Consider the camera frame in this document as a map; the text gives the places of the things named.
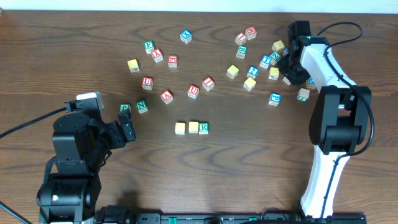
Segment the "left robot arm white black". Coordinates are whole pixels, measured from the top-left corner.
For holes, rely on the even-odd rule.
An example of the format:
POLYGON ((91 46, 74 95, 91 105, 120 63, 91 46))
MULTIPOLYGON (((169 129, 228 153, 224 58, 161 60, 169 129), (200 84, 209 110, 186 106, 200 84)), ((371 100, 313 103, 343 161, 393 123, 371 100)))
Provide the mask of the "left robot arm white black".
POLYGON ((70 113, 54 123, 57 172, 48 171, 37 193, 41 223, 81 223, 92 218, 101 191, 100 169, 113 149, 136 138, 131 112, 104 123, 99 116, 70 113))

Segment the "yellow C letter block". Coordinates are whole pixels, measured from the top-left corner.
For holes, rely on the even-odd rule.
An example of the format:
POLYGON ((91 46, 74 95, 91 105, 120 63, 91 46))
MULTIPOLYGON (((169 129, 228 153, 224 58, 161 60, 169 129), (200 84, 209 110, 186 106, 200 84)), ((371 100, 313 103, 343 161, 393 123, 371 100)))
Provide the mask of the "yellow C letter block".
POLYGON ((175 134, 184 135, 185 134, 185 123, 176 122, 175 123, 175 134))

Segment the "yellow O letter block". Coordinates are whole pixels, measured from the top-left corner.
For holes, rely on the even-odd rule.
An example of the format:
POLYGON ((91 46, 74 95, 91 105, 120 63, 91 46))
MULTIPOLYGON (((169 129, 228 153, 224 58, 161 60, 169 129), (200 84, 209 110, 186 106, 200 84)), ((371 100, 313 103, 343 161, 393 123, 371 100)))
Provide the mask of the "yellow O letter block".
POLYGON ((188 132, 190 134, 197 134, 199 129, 199 122, 198 121, 190 121, 188 124, 188 132))

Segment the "blue L letter block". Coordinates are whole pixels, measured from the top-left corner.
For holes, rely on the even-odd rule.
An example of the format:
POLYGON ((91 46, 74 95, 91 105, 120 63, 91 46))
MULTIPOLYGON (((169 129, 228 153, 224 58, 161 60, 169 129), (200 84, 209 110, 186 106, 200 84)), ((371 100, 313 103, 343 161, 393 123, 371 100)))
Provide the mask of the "blue L letter block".
POLYGON ((291 82, 290 82, 289 79, 286 78, 286 77, 283 78, 283 82, 284 82, 285 84, 287 84, 287 85, 291 85, 291 82))

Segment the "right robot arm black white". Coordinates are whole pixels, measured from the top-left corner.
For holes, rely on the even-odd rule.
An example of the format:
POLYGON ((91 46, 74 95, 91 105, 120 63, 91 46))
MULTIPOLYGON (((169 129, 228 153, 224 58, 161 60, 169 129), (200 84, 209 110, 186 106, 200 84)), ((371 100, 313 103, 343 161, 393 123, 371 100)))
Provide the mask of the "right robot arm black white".
POLYGON ((333 201, 347 161, 366 133, 374 134, 371 91, 358 86, 338 65, 325 37, 309 34, 289 38, 287 54, 278 62, 293 85, 312 79, 318 98, 309 124, 314 159, 307 188, 300 199, 306 217, 324 220, 333 214, 333 201))

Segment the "green R letter block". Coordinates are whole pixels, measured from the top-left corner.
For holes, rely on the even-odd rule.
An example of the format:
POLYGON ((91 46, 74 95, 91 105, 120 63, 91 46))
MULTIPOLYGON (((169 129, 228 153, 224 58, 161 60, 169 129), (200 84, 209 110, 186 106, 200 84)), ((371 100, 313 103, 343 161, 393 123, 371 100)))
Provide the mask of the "green R letter block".
POLYGON ((199 123, 198 133, 199 134, 208 134, 209 133, 209 123, 199 123))

